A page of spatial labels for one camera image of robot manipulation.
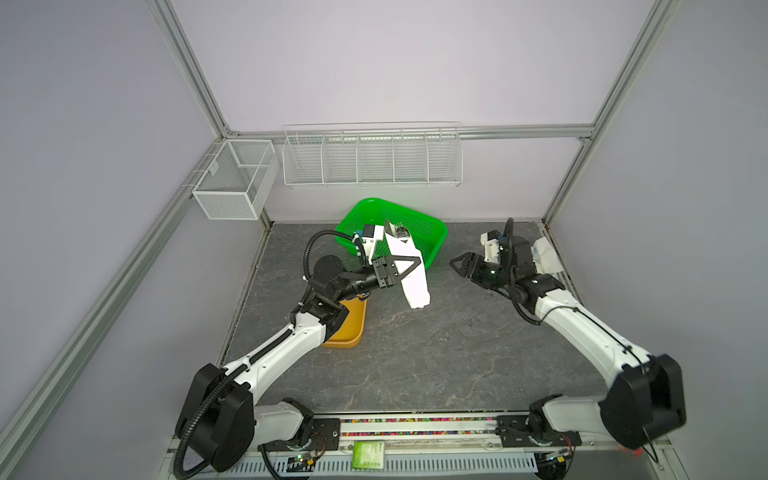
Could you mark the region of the white paper napkin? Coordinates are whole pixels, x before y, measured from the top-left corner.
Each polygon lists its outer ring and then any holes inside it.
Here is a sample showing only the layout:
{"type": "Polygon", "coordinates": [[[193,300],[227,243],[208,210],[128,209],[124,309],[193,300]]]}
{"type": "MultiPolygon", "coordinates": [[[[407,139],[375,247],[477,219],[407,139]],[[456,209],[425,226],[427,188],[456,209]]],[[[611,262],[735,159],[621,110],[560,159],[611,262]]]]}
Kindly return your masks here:
{"type": "Polygon", "coordinates": [[[387,220],[384,234],[390,254],[398,257],[394,264],[409,306],[412,309],[428,306],[431,296],[423,255],[416,247],[410,231],[402,225],[396,225],[387,220]]]}

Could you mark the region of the silver spoon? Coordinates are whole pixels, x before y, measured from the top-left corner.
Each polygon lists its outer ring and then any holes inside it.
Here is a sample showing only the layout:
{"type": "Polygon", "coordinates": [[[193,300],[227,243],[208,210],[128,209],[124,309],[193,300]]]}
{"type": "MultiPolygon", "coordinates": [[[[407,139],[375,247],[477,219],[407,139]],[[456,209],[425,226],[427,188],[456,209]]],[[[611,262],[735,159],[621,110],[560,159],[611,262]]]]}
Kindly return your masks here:
{"type": "Polygon", "coordinates": [[[411,238],[411,233],[407,227],[402,224],[391,224],[391,235],[399,241],[407,242],[411,238]]]}

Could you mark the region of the green plastic basket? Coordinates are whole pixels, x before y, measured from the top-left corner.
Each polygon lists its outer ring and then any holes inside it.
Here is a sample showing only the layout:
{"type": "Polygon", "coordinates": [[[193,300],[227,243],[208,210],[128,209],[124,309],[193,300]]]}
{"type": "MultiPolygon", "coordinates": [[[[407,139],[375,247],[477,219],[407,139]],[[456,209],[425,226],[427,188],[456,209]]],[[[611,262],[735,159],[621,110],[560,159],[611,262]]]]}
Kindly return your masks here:
{"type": "Polygon", "coordinates": [[[435,217],[387,200],[367,198],[359,201],[350,210],[336,230],[353,235],[361,231],[366,224],[384,225],[386,220],[408,229],[415,247],[422,254],[425,268],[429,269],[448,235],[447,225],[435,217]]]}

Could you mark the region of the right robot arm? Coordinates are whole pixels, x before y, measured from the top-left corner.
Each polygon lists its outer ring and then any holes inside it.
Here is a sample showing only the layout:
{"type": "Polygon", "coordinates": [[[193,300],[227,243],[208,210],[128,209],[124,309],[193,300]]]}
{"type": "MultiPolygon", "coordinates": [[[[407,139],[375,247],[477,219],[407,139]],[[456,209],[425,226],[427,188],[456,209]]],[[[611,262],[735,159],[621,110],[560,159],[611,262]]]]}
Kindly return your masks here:
{"type": "Polygon", "coordinates": [[[639,449],[687,422],[683,374],[667,354],[653,355],[596,318],[553,274],[537,269],[525,238],[492,230],[484,251],[450,261],[462,278],[512,303],[529,324],[548,325],[602,376],[604,396],[553,394],[531,403],[524,432],[538,444],[562,433],[607,435],[639,449]]]}

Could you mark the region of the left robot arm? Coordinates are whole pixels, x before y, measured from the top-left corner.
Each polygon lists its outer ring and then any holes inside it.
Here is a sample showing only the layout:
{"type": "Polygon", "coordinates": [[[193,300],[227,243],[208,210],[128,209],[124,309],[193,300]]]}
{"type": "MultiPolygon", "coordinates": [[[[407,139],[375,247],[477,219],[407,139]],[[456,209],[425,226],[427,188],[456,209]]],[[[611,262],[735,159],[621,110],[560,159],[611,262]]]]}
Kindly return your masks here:
{"type": "Polygon", "coordinates": [[[252,444],[261,451],[274,442],[309,447],[317,434],[313,411],[290,398],[262,405],[264,392],[341,329],[346,301],[401,285],[412,307],[429,302],[423,256],[404,226],[367,225],[353,235],[318,231],[306,244],[302,270],[306,289],[280,331],[222,367],[196,372],[175,428],[175,478],[226,471],[252,444]]]}

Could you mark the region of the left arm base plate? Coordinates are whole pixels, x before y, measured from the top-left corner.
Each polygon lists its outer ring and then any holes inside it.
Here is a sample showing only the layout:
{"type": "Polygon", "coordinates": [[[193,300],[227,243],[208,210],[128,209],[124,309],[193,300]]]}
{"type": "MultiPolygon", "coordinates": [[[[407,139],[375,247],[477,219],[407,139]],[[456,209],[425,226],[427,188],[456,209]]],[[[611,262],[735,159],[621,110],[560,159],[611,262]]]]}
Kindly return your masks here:
{"type": "Polygon", "coordinates": [[[336,451],[341,440],[341,419],[315,417],[289,440],[273,440],[265,444],[267,452],[336,451]]]}

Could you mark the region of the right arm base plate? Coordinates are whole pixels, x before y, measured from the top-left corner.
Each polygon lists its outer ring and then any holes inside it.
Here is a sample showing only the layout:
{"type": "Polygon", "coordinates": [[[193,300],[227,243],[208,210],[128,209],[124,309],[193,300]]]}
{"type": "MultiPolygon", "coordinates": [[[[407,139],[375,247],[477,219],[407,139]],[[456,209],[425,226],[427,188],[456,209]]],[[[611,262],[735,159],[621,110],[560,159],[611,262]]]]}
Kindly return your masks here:
{"type": "Polygon", "coordinates": [[[512,447],[578,447],[582,438],[578,432],[556,432],[529,414],[507,414],[496,417],[494,433],[502,446],[512,447]]]}

